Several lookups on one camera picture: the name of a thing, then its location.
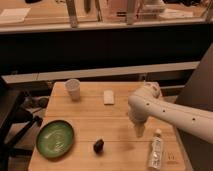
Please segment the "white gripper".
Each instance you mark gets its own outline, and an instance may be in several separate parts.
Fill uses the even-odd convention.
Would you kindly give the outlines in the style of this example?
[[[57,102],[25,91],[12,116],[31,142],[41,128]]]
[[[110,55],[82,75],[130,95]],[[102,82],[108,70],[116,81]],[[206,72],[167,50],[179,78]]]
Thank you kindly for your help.
[[[137,123],[134,125],[134,130],[137,138],[140,138],[143,136],[145,131],[145,124],[144,123]]]

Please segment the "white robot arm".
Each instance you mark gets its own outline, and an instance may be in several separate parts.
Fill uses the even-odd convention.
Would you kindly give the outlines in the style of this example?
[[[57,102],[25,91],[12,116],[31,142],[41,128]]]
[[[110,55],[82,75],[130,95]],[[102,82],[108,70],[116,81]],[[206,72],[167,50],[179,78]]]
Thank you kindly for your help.
[[[152,116],[213,144],[213,112],[169,103],[160,95],[157,82],[144,82],[128,97],[129,117],[135,125]]]

